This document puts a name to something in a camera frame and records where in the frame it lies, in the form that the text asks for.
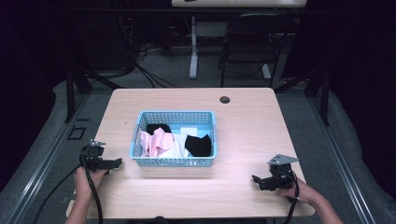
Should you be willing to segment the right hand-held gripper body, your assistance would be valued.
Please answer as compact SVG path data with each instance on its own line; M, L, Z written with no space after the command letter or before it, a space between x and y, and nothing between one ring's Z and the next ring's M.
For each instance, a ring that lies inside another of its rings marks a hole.
M263 184L271 186L272 190L289 189L295 180L291 164L297 161L297 158L276 154L268 161L269 171L272 176L265 178Z

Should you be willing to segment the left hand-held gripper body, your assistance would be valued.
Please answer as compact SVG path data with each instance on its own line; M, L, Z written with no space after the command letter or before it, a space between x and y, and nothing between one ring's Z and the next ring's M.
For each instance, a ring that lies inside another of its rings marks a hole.
M103 142L90 140L90 143L83 146L80 155L79 162L82 167L90 171L105 170L105 161L102 158L104 152Z

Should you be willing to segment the person's left hand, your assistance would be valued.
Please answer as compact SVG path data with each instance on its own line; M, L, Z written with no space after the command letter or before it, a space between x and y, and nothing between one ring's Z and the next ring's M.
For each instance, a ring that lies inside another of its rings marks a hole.
M89 171L89 175L92 178L92 182L96 188L99 187L102 182L103 174L100 173L100 170ZM91 196L92 197L92 189L89 184L88 177L86 175L86 170L83 167L78 167L77 172L75 174L75 185L76 185L76 197L77 196Z

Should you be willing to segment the person's right hand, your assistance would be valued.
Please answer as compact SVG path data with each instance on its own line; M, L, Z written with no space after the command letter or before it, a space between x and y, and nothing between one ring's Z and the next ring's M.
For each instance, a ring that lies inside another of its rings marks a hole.
M297 179L297 183L293 184L290 189L278 189L276 195L280 197L291 197L297 198L299 202L308 203L314 206L318 199L319 194L300 178Z

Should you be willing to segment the pink cloth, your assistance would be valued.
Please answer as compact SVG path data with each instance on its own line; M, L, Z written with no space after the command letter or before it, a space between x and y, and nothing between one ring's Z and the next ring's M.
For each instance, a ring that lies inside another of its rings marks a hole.
M153 134L142 132L140 134L142 157L157 157L174 145L174 136L166 133L162 128L156 129Z

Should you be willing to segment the small black cloth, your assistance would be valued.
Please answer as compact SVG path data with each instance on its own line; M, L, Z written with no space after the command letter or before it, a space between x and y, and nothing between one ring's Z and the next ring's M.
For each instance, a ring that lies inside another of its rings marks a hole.
M146 126L146 132L150 135L154 135L155 133L171 133L171 129L167 124L148 124Z

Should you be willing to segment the white cloth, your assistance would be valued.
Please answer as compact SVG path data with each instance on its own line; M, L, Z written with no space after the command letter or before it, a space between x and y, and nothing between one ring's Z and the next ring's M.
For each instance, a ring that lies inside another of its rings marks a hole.
M190 156L190 152L186 149L186 134L174 134L173 145L169 149L161 149L158 157L162 158L185 158Z

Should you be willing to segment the large black cloth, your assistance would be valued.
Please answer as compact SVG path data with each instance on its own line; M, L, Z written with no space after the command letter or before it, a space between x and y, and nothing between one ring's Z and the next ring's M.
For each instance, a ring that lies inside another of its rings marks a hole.
M185 148L193 157L209 157L211 155L211 139L208 135L200 138L188 135L185 141Z

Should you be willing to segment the black metal stand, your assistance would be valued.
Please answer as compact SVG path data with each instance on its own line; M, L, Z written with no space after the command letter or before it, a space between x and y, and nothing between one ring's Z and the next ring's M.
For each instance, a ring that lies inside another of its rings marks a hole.
M65 123L69 122L76 114L75 89L78 89L83 94L90 94L92 92L92 85L88 81L89 77L99 81L111 90L120 89L120 85L100 76L85 66L75 64L70 66L65 81L67 102Z
M305 79L308 80L308 84L304 89L304 95L306 97L315 97L319 94L319 116L322 122L326 126L329 126L328 108L330 97L330 74L328 68L315 68L300 77L295 77L286 84L275 88L275 93L286 91Z

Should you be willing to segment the blue plastic basket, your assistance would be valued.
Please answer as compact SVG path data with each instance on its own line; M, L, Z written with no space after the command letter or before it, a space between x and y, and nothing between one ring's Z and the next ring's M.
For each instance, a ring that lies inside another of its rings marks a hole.
M196 127L197 137L208 135L211 139L209 157L185 158L142 157L140 134L146 131L148 124L167 124L171 134L181 134L181 127ZM130 147L130 157L140 167L210 167L217 156L216 117L211 111L142 111L134 128L134 137Z

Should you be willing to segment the black folding chair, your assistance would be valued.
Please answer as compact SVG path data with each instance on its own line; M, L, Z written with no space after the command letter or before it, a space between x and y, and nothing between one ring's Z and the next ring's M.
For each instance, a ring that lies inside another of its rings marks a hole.
M284 40L292 28L292 18L281 14L244 13L233 17L227 23L219 59L220 86L226 80L227 63L258 64L260 71L271 64L272 86Z

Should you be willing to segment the white desk leg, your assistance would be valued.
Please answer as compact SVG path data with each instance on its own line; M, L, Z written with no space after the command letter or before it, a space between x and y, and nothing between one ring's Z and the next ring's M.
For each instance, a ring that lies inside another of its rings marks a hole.
M190 79L197 78L198 67L198 52L197 52L197 37L196 37L196 19L191 18L191 64L190 64Z

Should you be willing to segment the grey floor rail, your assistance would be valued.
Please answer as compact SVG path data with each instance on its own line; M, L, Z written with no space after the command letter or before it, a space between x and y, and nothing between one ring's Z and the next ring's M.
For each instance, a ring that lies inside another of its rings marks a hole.
M330 152L332 154L335 167L343 181L348 197L358 214L361 224L377 224L373 213L371 212L366 200L364 199L361 188L358 186L358 183L356 182L353 174L351 173L344 154L342 153L341 148L336 141L336 138L332 131L332 127L330 125L326 125L322 120L319 112L318 101L315 98L308 97L307 102L310 104L314 116L318 121L318 125L320 129L324 132L328 144L330 145Z
M77 98L76 114L64 122L66 100L56 99L37 139L0 193L0 224L63 224L74 184L71 171L78 164L82 141L67 136L79 124L87 126L90 95Z

